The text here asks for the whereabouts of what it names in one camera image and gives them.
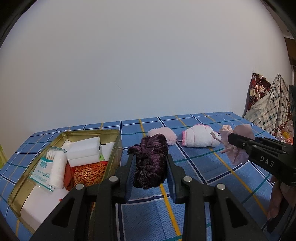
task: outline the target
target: white knitted cloth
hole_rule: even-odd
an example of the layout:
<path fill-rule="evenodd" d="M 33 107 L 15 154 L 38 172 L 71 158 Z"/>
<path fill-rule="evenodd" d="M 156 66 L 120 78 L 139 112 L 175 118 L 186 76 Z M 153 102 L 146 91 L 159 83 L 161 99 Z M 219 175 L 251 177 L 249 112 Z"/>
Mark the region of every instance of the white knitted cloth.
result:
<path fill-rule="evenodd" d="M 182 145 L 187 147 L 216 147 L 220 142 L 212 137 L 211 132 L 213 132 L 218 139 L 221 139 L 218 133 L 213 131 L 210 126 L 202 124 L 195 125 L 183 131 Z"/>

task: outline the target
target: white gauze roll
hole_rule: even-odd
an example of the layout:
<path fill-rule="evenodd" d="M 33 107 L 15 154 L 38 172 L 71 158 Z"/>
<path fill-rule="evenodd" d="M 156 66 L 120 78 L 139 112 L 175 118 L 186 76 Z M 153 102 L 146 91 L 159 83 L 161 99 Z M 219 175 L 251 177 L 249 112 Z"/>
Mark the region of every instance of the white gauze roll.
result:
<path fill-rule="evenodd" d="M 66 171 L 67 156 L 63 151 L 55 152 L 52 163 L 52 170 L 49 177 L 49 185 L 55 188 L 62 189 L 64 187 L 64 175 Z"/>

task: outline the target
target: pink cloth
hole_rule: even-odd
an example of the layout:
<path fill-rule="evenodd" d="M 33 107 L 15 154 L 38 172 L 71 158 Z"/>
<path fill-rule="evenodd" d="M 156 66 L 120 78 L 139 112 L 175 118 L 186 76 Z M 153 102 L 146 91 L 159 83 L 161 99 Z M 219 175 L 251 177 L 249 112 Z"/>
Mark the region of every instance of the pink cloth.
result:
<path fill-rule="evenodd" d="M 225 147 L 225 149 L 222 150 L 221 153 L 226 153 L 228 158 L 232 162 L 232 164 L 235 166 L 238 166 L 241 163 L 243 164 L 246 163 L 248 161 L 249 155 L 246 153 L 244 149 L 231 145 L 228 142 L 228 136 L 231 133 L 245 136 L 252 140 L 255 140 L 255 136 L 250 124 L 243 124 L 243 125 L 236 126 L 234 130 L 232 130 L 230 125 L 222 126 L 222 128 L 220 129 L 220 136 L 222 140 L 217 139 L 215 134 L 211 132 L 211 135 L 213 136 L 213 138 L 220 141 Z"/>
<path fill-rule="evenodd" d="M 150 131 L 148 131 L 147 134 L 150 137 L 152 137 L 152 136 L 154 136 L 156 134 L 164 135 L 169 146 L 174 145 L 176 143 L 176 141 L 177 141 L 176 134 L 173 132 L 173 130 L 171 130 L 168 127 L 160 127 L 160 128 L 157 128 L 157 129 L 151 129 Z"/>

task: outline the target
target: pink fluffy cloth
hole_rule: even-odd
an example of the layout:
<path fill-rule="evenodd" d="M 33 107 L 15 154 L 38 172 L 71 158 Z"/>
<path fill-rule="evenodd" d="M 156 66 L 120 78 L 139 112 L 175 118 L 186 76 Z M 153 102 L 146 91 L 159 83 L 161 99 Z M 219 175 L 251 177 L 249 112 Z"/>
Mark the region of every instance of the pink fluffy cloth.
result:
<path fill-rule="evenodd" d="M 150 137 L 156 134 L 164 135 L 169 146 L 174 145 L 177 141 L 176 134 L 168 127 L 160 127 L 160 128 L 151 129 L 150 131 L 148 131 L 148 136 Z"/>

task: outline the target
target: human hand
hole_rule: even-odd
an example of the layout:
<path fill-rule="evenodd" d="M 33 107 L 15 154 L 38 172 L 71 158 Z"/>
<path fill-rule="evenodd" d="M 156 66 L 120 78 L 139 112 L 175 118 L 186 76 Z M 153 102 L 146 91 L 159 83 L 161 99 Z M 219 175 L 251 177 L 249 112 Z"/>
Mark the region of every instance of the human hand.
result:
<path fill-rule="evenodd" d="M 283 197 L 289 205 L 294 208 L 296 204 L 296 187 L 290 187 L 284 183 L 280 183 L 274 176 L 271 177 L 271 182 L 274 183 L 269 202 L 267 219 L 275 218 L 279 213 L 279 207 Z"/>

